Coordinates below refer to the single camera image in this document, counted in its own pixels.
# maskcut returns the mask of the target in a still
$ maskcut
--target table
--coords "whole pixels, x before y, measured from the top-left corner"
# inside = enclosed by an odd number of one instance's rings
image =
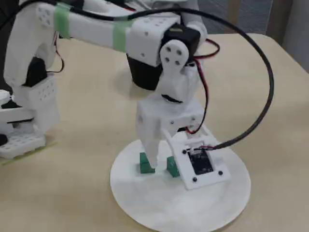
[[[273,105],[263,123],[233,146],[252,179],[250,202],[220,232],[308,231],[309,74],[272,39],[251,35],[275,73]],[[205,61],[210,86],[207,127],[221,141],[248,128],[268,94],[266,69],[235,34],[213,35],[222,51]],[[202,52],[214,48],[204,45]],[[57,76],[62,121],[43,151],[0,168],[2,232],[146,232],[115,202],[109,185],[117,154],[137,139],[137,100],[124,54],[62,41]],[[59,60],[53,69],[60,66]],[[198,98],[204,102],[202,86]]]

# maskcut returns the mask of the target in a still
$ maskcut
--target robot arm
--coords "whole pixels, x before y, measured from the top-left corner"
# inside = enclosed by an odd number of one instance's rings
[[[103,0],[85,0],[83,9],[106,16],[132,13]],[[186,64],[206,34],[199,33],[204,32],[205,27],[198,28],[195,20],[187,18],[188,27],[180,25],[180,20],[179,15],[165,13],[130,22],[111,22],[75,14],[59,5],[30,5],[16,17],[4,72],[6,82],[13,89],[14,102],[21,108],[0,110],[0,115],[5,113],[5,118],[9,119],[10,115],[23,113],[25,118],[19,116],[17,121],[33,119],[35,133],[40,136],[59,122],[55,78],[52,74],[31,76],[28,71],[34,57],[43,60],[47,68],[52,65],[56,31],[127,53],[129,57],[153,67],[162,64],[163,71],[155,93],[159,98],[167,96],[182,102],[175,108],[175,113],[182,111],[193,98],[199,82],[196,67],[187,67]],[[28,85],[31,78],[36,81]]]

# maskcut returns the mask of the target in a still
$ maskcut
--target white 3d printed part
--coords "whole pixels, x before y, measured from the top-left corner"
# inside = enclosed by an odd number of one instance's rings
[[[176,136],[182,139],[184,134]],[[211,138],[210,144],[218,143]],[[160,232],[210,232],[233,221],[247,205],[249,173],[231,149],[215,151],[224,158],[231,179],[194,190],[186,190],[180,177],[172,178],[165,170],[166,159],[172,156],[166,142],[160,143],[155,174],[140,174],[142,151],[139,140],[132,142],[120,152],[111,170],[117,203],[141,225]]]

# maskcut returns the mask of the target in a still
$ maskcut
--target white plastic part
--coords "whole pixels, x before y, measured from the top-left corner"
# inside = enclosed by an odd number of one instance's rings
[[[231,178],[230,172],[228,171],[228,168],[224,163],[224,159],[220,155],[210,152],[209,159],[211,161],[213,172],[196,175],[194,168],[191,164],[189,155],[183,154],[182,151],[192,147],[192,144],[200,143],[200,145],[209,145],[207,142],[209,142],[211,139],[208,138],[208,135],[206,133],[200,135],[198,138],[195,139],[183,140],[180,140],[179,138],[172,138],[167,129],[162,129],[162,134],[172,150],[172,154],[175,158],[178,171],[185,184],[185,187],[188,190],[200,188],[222,181],[227,181]]]
[[[184,68],[189,58],[188,48],[181,41],[171,40],[162,47],[160,57],[163,73],[155,91],[183,102],[181,106],[184,109],[193,98],[199,82],[195,65]]]
[[[42,58],[46,68],[55,59],[55,32],[37,20],[36,7],[32,4],[17,15],[8,41],[4,79],[13,88],[25,83],[34,56]]]
[[[16,122],[33,118],[33,112],[25,108],[0,109],[0,122]]]
[[[164,140],[161,131],[167,129],[173,136],[179,128],[198,127],[203,118],[203,108],[193,99],[187,108],[180,112],[179,105],[165,101],[161,95],[151,94],[138,102],[136,130],[152,168],[157,166],[158,145]]]
[[[34,123],[42,134],[60,122],[60,114],[56,99],[47,102],[34,111]]]
[[[0,109],[1,106],[8,103],[11,99],[10,92],[0,89]]]
[[[140,62],[158,66],[164,33],[179,22],[180,17],[175,14],[159,14],[137,19],[126,38],[128,55]]]
[[[209,133],[209,144],[218,141]],[[184,140],[178,133],[175,140]],[[248,170],[230,149],[214,151],[223,157],[232,178],[193,190],[187,190],[181,178],[172,178],[165,170],[172,156],[168,144],[159,145],[159,165],[154,174],[139,173],[140,141],[124,148],[110,174],[112,193],[118,205],[136,222],[159,232],[210,232],[233,221],[245,208],[251,191]]]
[[[21,123],[5,135],[9,141],[0,146],[0,157],[9,160],[46,145],[45,137],[35,132],[32,123]]]
[[[27,109],[39,109],[47,102],[56,99],[57,83],[53,74],[33,87],[14,88],[14,101]]]

